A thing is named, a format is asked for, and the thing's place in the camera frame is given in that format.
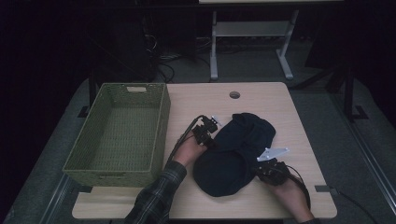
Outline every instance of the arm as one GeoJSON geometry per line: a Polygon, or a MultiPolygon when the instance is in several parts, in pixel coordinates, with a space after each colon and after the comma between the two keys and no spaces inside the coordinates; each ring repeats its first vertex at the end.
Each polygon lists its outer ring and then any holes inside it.
{"type": "Polygon", "coordinates": [[[320,223],[309,210],[304,193],[292,180],[288,179],[279,186],[265,185],[275,194],[280,203],[293,215],[298,223],[320,223]]]}
{"type": "Polygon", "coordinates": [[[176,190],[187,174],[186,166],[205,150],[206,147],[199,146],[192,133],[189,133],[173,160],[166,164],[160,177],[139,193],[125,223],[166,223],[176,190]]]}

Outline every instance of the dark fabric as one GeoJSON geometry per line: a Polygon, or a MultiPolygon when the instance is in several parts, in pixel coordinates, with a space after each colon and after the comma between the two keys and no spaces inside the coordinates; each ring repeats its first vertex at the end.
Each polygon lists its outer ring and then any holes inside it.
{"type": "Polygon", "coordinates": [[[139,193],[125,223],[167,223],[175,192],[186,174],[183,165],[176,161],[169,162],[161,176],[139,193]]]}
{"type": "Polygon", "coordinates": [[[320,224],[320,223],[321,223],[320,220],[318,218],[315,218],[306,222],[302,222],[300,224],[320,224]]]}
{"type": "Polygon", "coordinates": [[[271,146],[275,134],[265,119],[249,113],[233,114],[214,138],[218,146],[209,148],[195,162],[196,183],[213,197],[235,194],[254,178],[257,157],[271,146]]]}

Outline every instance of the person's left hand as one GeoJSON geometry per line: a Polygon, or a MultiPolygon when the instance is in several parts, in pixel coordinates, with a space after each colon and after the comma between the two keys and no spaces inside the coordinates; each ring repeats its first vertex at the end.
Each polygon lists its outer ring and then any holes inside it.
{"type": "Polygon", "coordinates": [[[198,145],[192,132],[189,132],[184,139],[184,142],[178,148],[173,161],[177,161],[180,164],[187,166],[194,162],[206,151],[206,146],[198,145]]]}

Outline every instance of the background desk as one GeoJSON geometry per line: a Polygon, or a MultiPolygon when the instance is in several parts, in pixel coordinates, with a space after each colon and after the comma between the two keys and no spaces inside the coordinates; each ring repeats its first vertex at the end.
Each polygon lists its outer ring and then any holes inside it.
{"type": "MultiPolygon", "coordinates": [[[[316,217],[335,217],[336,208],[328,192],[316,192],[316,185],[326,185],[318,162],[306,137],[288,89],[283,83],[209,83],[168,85],[171,111],[164,161],[177,139],[199,115],[216,115],[222,124],[233,113],[249,112],[267,119],[276,129],[272,147],[288,147],[290,153],[279,158],[298,170],[311,195],[316,217]],[[240,93],[232,99],[231,91],[240,93]]],[[[170,218],[286,218],[281,207],[262,182],[254,179],[235,195],[213,198],[199,189],[188,175],[180,185],[170,211],[170,218]]],[[[73,216],[76,218],[125,218],[131,211],[140,189],[93,188],[78,195],[73,216]]]]}

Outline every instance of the forearm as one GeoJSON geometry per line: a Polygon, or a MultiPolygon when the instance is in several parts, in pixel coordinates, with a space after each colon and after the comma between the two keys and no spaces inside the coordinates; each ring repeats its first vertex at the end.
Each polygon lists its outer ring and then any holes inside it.
{"type": "Polygon", "coordinates": [[[186,174],[186,168],[180,163],[167,164],[161,176],[139,193],[125,223],[165,223],[176,190],[186,174]]]}

